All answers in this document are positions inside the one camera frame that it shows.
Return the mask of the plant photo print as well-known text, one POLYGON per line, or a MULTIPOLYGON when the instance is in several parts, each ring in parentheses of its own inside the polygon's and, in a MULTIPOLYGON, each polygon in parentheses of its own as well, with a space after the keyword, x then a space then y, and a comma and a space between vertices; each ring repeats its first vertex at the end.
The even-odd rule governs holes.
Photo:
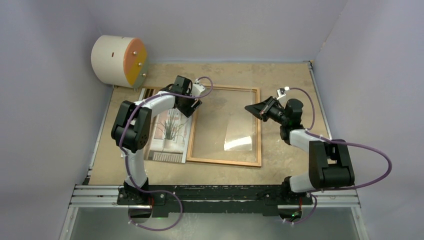
POLYGON ((123 101, 112 128, 112 138, 127 153, 141 153, 143 160, 185 163, 192 117, 184 116, 174 107, 154 110, 149 105, 159 97, 146 102, 123 101))

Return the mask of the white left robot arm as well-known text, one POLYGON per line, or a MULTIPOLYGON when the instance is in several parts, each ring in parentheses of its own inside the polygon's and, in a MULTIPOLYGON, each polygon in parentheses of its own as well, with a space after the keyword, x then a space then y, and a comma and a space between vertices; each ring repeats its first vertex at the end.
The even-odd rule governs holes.
POLYGON ((192 81, 178 75, 174 83, 146 99, 136 102, 125 100, 121 103, 111 137, 124 157, 126 178, 123 188, 130 192, 129 197, 136 204, 146 203, 151 193, 143 152, 150 137, 153 118, 174 109, 188 118, 202 104, 200 99, 209 93, 199 79, 192 81))

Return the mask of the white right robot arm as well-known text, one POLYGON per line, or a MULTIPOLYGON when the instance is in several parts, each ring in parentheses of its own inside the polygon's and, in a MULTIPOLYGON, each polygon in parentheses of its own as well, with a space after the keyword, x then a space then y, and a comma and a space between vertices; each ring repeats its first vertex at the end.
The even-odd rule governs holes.
POLYGON ((303 107, 303 103, 295 98, 289 99, 282 106, 272 96, 245 106, 245 110, 257 119, 278 123, 280 138, 286 144, 308 153, 308 170, 284 179, 280 196, 288 204, 298 200, 301 193, 350 187, 355 183, 351 157, 345 142, 328 142, 319 136, 310 135, 302 125, 303 107))

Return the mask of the white cylindrical drum cabinet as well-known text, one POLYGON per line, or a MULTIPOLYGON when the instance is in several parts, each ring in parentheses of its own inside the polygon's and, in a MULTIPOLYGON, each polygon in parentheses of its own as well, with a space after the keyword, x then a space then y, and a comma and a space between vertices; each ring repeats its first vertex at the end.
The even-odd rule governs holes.
POLYGON ((94 43, 90 62, 97 78, 109 85, 137 89, 148 72, 148 53, 140 38, 102 35, 94 43))

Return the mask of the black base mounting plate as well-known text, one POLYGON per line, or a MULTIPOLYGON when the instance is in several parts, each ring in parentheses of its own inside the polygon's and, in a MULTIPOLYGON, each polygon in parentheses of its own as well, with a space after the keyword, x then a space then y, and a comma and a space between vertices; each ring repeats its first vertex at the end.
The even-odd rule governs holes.
POLYGON ((289 191, 285 184, 260 185, 148 185, 139 191, 118 188, 117 204, 152 207, 154 218, 170 213, 261 214, 290 216, 313 205, 305 193, 289 191))

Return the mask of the aluminium extrusion rail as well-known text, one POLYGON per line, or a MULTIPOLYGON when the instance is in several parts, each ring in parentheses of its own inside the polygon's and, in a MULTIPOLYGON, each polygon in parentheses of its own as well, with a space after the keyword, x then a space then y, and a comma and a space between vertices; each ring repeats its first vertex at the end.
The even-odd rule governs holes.
MULTIPOLYGON (((69 204, 73 207, 116 207, 119 185, 76 185, 69 204)), ((315 192, 319 208, 356 208, 360 200, 355 190, 315 192)))

